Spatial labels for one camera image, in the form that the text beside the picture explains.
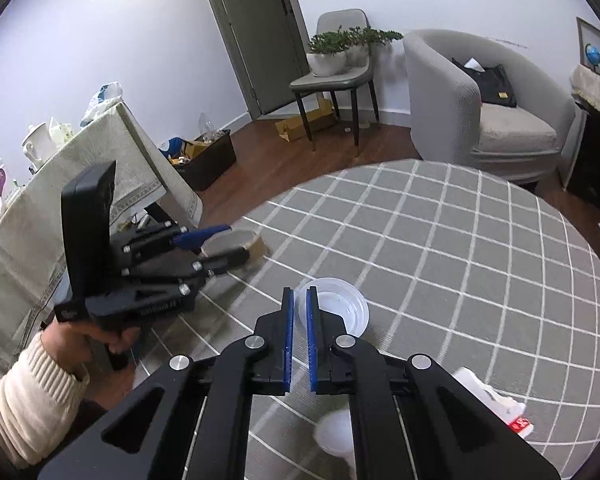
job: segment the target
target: white mug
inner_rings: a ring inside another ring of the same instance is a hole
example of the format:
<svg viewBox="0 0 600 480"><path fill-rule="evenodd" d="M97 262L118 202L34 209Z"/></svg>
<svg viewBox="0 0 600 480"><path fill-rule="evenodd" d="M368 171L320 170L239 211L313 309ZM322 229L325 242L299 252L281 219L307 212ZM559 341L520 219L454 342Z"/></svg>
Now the white mug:
<svg viewBox="0 0 600 480"><path fill-rule="evenodd" d="M22 152L33 163L36 170L56 154L58 147L49 135L46 123L29 126L29 135L22 141Z"/></svg>

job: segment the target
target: triangular cutout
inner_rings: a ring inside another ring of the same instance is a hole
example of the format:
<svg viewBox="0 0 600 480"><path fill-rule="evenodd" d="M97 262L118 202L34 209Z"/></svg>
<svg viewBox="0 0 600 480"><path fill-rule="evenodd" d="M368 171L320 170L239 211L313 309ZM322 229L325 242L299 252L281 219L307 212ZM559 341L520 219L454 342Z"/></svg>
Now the triangular cutout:
<svg viewBox="0 0 600 480"><path fill-rule="evenodd" d="M436 391L462 452L474 451L494 440L493 431L454 394L442 387Z"/></svg>
<svg viewBox="0 0 600 480"><path fill-rule="evenodd" d="M162 388L148 392L123 418L103 433L103 441L127 453L140 451L163 395Z"/></svg>

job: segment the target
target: planter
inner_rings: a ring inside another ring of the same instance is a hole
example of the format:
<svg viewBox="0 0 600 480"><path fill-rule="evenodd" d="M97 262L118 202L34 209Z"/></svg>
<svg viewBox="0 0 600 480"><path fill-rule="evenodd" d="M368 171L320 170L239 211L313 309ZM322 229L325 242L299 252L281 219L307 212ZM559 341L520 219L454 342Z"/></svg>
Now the planter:
<svg viewBox="0 0 600 480"><path fill-rule="evenodd" d="M343 72L347 65L347 53L307 54L306 60L316 77L329 77Z"/></svg>
<svg viewBox="0 0 600 480"><path fill-rule="evenodd" d="M369 59L369 47L354 45L347 49L347 66L365 66Z"/></svg>

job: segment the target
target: globe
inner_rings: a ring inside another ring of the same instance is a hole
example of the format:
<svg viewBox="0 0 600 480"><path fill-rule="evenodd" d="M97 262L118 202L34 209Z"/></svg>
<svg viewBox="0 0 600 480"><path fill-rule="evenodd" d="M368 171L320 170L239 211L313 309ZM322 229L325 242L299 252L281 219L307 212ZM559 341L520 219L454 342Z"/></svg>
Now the globe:
<svg viewBox="0 0 600 480"><path fill-rule="evenodd" d="M598 66L600 64L600 51L594 47L592 44L588 44L584 50L587 55L587 59L593 66Z"/></svg>

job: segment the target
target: picture frame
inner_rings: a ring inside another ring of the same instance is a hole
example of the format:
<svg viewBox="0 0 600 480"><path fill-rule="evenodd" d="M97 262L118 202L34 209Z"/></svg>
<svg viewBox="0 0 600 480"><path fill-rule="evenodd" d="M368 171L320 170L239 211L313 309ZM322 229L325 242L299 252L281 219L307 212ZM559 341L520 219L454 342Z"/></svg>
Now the picture frame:
<svg viewBox="0 0 600 480"><path fill-rule="evenodd" d="M592 44L600 51L600 30L582 18L576 17L576 20L578 22L578 37L580 39L580 64L593 70L594 67L585 54L585 48L588 44Z"/></svg>

